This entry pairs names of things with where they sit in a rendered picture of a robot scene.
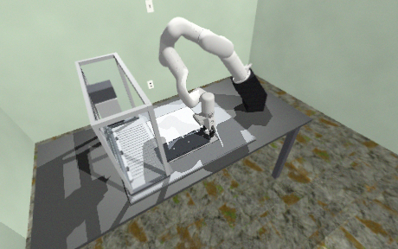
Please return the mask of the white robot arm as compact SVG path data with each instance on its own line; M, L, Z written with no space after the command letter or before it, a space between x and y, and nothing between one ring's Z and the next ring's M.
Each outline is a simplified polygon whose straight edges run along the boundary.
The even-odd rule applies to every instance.
M224 36L222 38L222 36L218 36L181 17L176 17L167 24L160 36L159 62L164 67L168 65L169 70L177 81L178 96L188 108L194 108L201 102L202 112L193 114L193 119L202 126L204 125L203 120L205 118L214 117L215 96L213 93L208 93L200 87L194 89L190 94L187 92L186 79L189 70L174 49L175 43L181 35L185 39L201 46L203 50L217 55L219 58L221 57L221 61L234 77L233 82L235 84L239 84L249 77L251 73L249 68L252 66L252 63L244 66L234 51L233 43Z

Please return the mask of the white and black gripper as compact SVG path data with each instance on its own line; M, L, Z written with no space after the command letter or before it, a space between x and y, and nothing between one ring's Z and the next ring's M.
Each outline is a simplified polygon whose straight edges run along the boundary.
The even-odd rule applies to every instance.
M202 126L202 128L204 130L208 129L209 130L209 136L210 136L210 138L212 138L214 136L214 133L216 133L216 131L215 131L215 116L214 117L210 117L210 118L205 118L203 121L204 121L204 125Z

